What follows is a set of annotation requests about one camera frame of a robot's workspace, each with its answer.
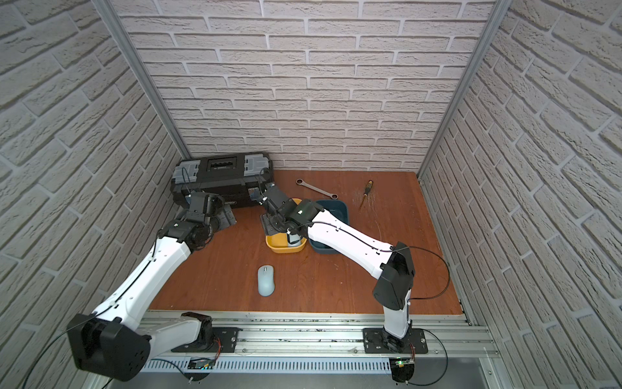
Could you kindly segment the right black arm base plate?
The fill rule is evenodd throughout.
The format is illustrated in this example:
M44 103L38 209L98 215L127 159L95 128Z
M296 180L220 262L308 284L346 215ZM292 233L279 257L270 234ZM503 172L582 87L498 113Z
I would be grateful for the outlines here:
M411 327L405 337L399 339L390 335L383 328L364 328L363 345L367 354L427 354L429 348L424 331Z

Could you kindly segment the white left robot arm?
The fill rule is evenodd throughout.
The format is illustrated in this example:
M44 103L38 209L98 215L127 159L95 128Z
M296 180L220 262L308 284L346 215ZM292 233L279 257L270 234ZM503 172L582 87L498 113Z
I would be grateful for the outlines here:
M221 196L194 192L189 208L157 232L151 251L118 289L92 314L71 319L66 335L76 367L126 382L169 350L217 348L208 315L186 312L145 331L139 330L139 324L177 268L217 232L235 223L231 207Z

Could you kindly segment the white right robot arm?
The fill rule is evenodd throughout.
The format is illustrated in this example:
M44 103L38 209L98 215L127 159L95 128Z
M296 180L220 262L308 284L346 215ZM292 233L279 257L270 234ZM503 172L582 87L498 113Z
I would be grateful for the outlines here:
M407 336L416 275L408 245L377 241L343 223L315 201L296 202L273 183L250 190L249 196L266 211L262 225L267 233L294 234L322 243L366 270L377 280L373 296L383 307L385 334L395 340Z

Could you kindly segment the light blue mouse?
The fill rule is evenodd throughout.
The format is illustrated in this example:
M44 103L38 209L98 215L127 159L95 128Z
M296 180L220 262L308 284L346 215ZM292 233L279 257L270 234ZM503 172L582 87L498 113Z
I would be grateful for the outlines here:
M258 270L258 292L262 297L269 297L275 292L275 269L271 265L264 265Z
M288 247L298 247L301 245L302 238L300 235L288 233L286 238Z

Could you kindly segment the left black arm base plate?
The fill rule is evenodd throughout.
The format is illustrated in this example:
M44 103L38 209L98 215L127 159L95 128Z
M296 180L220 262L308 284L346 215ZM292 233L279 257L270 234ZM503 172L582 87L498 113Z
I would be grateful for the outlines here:
M239 327L214 327L209 336L201 335L198 340L171 350L172 353L234 353Z

